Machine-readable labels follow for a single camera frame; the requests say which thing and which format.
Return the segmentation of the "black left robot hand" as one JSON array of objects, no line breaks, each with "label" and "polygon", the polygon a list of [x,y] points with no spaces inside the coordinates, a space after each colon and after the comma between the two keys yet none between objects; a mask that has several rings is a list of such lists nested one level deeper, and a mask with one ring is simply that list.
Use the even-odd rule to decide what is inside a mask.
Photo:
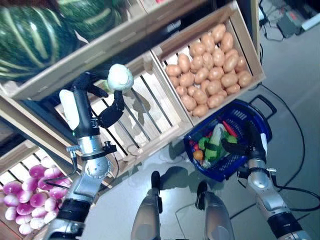
[{"label": "black left robot hand", "polygon": [[67,123],[77,139],[99,135],[99,127],[107,129],[123,115],[125,109],[123,93],[116,90],[112,105],[97,117],[93,116],[88,93],[99,98],[109,96],[105,90],[94,85],[94,80],[99,77],[100,74],[86,71],[76,77],[69,89],[62,89],[59,92]]}]

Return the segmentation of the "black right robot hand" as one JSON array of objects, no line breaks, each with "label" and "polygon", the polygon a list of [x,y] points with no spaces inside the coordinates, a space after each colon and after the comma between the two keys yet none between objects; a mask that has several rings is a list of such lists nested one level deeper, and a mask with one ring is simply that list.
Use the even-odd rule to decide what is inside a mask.
[{"label": "black right robot hand", "polygon": [[230,154],[246,156],[249,160],[258,159],[266,163],[266,150],[261,133],[249,121],[245,123],[245,136],[247,144],[230,143],[226,139],[222,139],[222,147]]}]

